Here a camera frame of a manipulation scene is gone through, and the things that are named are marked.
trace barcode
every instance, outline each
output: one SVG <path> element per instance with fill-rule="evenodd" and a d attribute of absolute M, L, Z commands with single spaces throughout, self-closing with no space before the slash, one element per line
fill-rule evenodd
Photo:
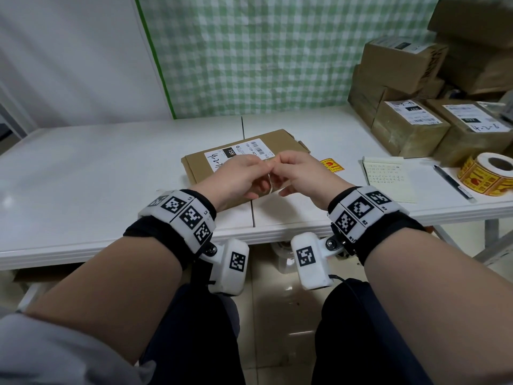
<path fill-rule="evenodd" d="M 264 155 L 264 150 L 262 150 L 262 149 L 258 146 L 257 142 L 250 142 L 250 143 L 253 145 L 253 147 L 255 148 L 255 150 L 257 151 L 257 153 L 258 153 L 258 154 L 260 154 L 260 155 Z"/>

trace green trim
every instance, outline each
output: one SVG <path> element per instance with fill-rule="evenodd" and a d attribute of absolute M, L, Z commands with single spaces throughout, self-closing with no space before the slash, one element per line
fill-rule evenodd
<path fill-rule="evenodd" d="M 155 61 L 155 65 L 157 66 L 158 75 L 160 76 L 162 81 L 162 87 L 164 88 L 164 94 L 166 95 L 167 103 L 169 104 L 169 108 L 171 109 L 173 119 L 176 120 L 176 114 L 173 109 L 173 104 L 171 103 L 171 98 L 169 97 L 169 92 L 167 91 L 166 82 L 164 81 L 164 75 L 162 74 L 162 68 L 160 67 L 160 63 L 158 62 L 157 51 L 155 50 L 155 46 L 153 45 L 153 41 L 151 40 L 150 30 L 148 30 L 148 25 L 146 24 L 143 9 L 141 8 L 141 3 L 139 2 L 139 0 L 135 0 L 135 5 L 137 5 L 139 17 L 141 18 L 141 23 L 143 24 L 144 32 L 146 33 L 146 38 L 148 38 L 151 54 L 153 55 L 153 60 Z"/>

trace red and yellow label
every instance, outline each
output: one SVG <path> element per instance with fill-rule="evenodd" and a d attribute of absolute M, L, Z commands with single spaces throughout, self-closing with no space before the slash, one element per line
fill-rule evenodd
<path fill-rule="evenodd" d="M 321 161 L 324 166 L 326 166 L 328 169 L 331 170 L 332 173 L 336 173 L 337 171 L 344 170 L 342 166 L 340 166 L 337 162 L 335 162 L 333 159 L 323 159 Z"/>
<path fill-rule="evenodd" d="M 513 179 L 485 169 L 469 157 L 458 173 L 459 180 L 473 191 L 489 196 L 502 196 L 513 188 Z"/>

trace white wall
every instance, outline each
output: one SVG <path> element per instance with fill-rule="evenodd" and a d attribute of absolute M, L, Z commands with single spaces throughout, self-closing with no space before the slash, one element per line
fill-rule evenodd
<path fill-rule="evenodd" d="M 168 120 L 138 19 L 133 0 L 0 0 L 0 83 L 39 127 Z"/>

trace metal screw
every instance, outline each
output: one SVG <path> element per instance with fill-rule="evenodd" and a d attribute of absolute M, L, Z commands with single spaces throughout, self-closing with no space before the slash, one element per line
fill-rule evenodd
<path fill-rule="evenodd" d="M 215 247 L 215 245 L 210 243 L 210 246 L 208 247 L 208 249 L 205 250 L 205 255 L 208 257 L 213 257 L 216 253 L 217 253 L 217 247 Z"/>
<path fill-rule="evenodd" d="M 328 250 L 335 250 L 337 248 L 337 242 L 333 239 L 328 239 L 326 241 L 326 248 Z"/>

